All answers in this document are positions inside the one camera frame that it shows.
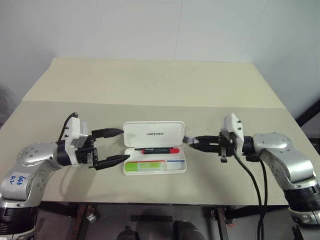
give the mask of handwritten label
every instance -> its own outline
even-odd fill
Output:
[[[22,172],[13,172],[9,179],[10,185],[23,186],[27,182],[29,174]]]

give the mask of red marker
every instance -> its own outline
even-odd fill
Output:
[[[158,147],[158,148],[145,148],[142,149],[142,154],[177,154],[179,148]]]

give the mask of black cable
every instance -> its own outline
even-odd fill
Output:
[[[234,150],[233,154],[234,154],[234,157],[237,160],[237,162],[241,165],[241,167],[249,174],[249,176],[250,176],[250,178],[251,178],[251,180],[253,182],[253,185],[254,185],[254,188],[255,188],[255,191],[256,191],[256,195],[258,197],[259,208],[261,209],[261,212],[262,212],[261,195],[260,195],[259,187],[258,187],[257,181],[255,179],[255,176],[252,174],[252,172],[249,170],[249,168],[247,168],[247,166],[241,161],[240,157],[237,155],[236,150]],[[260,239],[260,233],[259,232],[257,234],[257,239],[258,240]]]
[[[267,172],[266,172],[266,167],[264,165],[264,162],[260,159],[259,160],[261,167],[262,167],[262,172],[263,172],[263,181],[264,181],[264,203],[262,207],[262,211],[260,214],[260,220],[258,223],[258,235],[260,235],[260,229],[261,229],[261,239],[264,240],[265,238],[265,226],[264,226],[264,217],[267,212],[267,204],[268,204],[268,182],[267,182]]]
[[[72,117],[77,118],[77,117],[78,117],[78,114],[77,114],[76,112],[73,112],[73,113],[71,113],[71,114],[66,118],[66,120],[64,121],[62,130],[61,130],[61,133],[60,133],[60,136],[59,136],[57,142],[60,142],[60,141],[61,141],[62,135],[64,134],[65,129],[66,129],[67,122],[68,122],[68,121],[70,120],[70,118],[72,118]]]

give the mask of robotic arm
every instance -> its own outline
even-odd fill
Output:
[[[66,119],[57,142],[39,142],[22,149],[17,163],[0,186],[0,239],[34,239],[37,207],[53,171],[79,164],[101,170],[125,161],[130,155],[115,155],[98,161],[94,147],[97,138],[110,138],[122,133],[120,129],[106,128],[88,135],[87,123],[73,113]]]
[[[314,167],[285,135],[244,136],[241,121],[231,113],[224,118],[219,136],[185,137],[184,142],[202,152],[218,153],[222,163],[234,154],[246,156],[249,162],[262,160],[283,190],[292,219],[302,225],[320,225],[320,187]]]

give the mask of tabletop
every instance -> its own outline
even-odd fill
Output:
[[[319,155],[252,64],[55,58],[0,129],[0,178],[23,147],[56,141],[72,112],[88,122],[90,131],[121,128],[127,121],[183,121],[188,136],[217,135],[224,116],[233,112],[245,135],[287,135],[320,174]],[[101,160],[126,149],[122,135],[98,139],[95,145]],[[99,171],[69,166],[52,174],[43,200],[258,204],[250,177],[235,159],[221,163],[215,153],[183,148],[185,173],[126,176],[121,164]],[[242,160],[263,192],[260,164]],[[269,204],[287,204],[269,169],[267,177]]]

